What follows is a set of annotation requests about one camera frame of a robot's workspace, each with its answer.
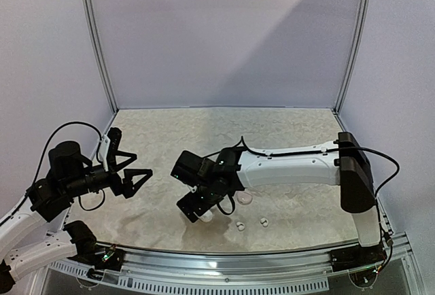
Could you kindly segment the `white oval earbud case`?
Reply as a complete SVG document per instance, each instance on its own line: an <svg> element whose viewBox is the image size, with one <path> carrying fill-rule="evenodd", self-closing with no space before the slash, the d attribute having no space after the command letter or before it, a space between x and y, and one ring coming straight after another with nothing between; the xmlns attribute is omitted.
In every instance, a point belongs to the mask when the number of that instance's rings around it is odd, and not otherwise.
<svg viewBox="0 0 435 295"><path fill-rule="evenodd" d="M198 217L200 221L204 222L204 223L208 223L211 222L213 219L213 213L208 210L206 212L204 212L204 214L202 214L201 216Z"/></svg>

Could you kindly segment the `pink round earbud case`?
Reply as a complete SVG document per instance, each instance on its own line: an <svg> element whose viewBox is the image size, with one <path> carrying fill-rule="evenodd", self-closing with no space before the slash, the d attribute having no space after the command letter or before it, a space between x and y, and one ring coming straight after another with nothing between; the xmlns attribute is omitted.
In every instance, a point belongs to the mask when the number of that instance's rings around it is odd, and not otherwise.
<svg viewBox="0 0 435 295"><path fill-rule="evenodd" d="M236 192L237 202L241 205L250 205L253 201L253 196L248 190Z"/></svg>

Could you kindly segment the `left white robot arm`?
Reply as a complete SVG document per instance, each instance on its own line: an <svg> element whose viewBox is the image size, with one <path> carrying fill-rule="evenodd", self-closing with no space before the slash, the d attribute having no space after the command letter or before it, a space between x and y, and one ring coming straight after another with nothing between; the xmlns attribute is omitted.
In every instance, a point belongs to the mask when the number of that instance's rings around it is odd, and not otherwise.
<svg viewBox="0 0 435 295"><path fill-rule="evenodd" d="M136 155L118 150L107 165L94 166L75 141L59 143L49 151L48 158L47 176L34 182L1 222L1 293L9 292L29 273L64 258L96 270L119 271L124 251L98 245L95 235L80 220L65 224L40 242L24 247L18 244L70 208L75 199L106 188L115 196L131 198L153 175L151 169L129 168Z"/></svg>

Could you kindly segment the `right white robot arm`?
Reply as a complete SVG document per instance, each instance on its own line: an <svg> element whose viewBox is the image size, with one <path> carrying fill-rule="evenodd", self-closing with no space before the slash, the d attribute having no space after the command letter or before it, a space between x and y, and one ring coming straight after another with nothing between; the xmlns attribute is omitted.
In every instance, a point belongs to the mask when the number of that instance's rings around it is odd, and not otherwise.
<svg viewBox="0 0 435 295"><path fill-rule="evenodd" d="M264 185L326 184L339 186L341 209L351 214L359 245L351 259L365 265L378 252L381 229L370 161L354 136L340 132L334 141L283 149L255 149L245 140L216 153L216 159L184 150L171 176L189 188L178 200L195 223L213 206L237 192Z"/></svg>

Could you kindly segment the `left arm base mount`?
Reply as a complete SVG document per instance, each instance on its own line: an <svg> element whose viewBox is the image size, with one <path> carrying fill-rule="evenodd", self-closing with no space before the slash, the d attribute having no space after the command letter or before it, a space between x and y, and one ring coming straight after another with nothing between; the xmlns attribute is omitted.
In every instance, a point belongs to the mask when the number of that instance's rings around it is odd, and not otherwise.
<svg viewBox="0 0 435 295"><path fill-rule="evenodd" d="M76 255L69 260L92 266L95 270L122 270L126 252L116 245L98 245L97 238L83 221L74 221L63 228L71 237L71 242L77 250Z"/></svg>

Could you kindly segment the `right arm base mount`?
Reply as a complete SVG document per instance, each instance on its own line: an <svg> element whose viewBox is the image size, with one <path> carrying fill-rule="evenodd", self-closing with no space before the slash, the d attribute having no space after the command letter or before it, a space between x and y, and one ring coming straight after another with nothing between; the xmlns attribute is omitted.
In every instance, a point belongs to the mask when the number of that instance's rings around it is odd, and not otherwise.
<svg viewBox="0 0 435 295"><path fill-rule="evenodd" d="M375 273L379 273L389 264L393 254L393 245L392 236L382 228L381 241L378 245L372 247L354 245L329 251L332 270L334 272L346 271L381 263L378 268L375 268Z"/></svg>

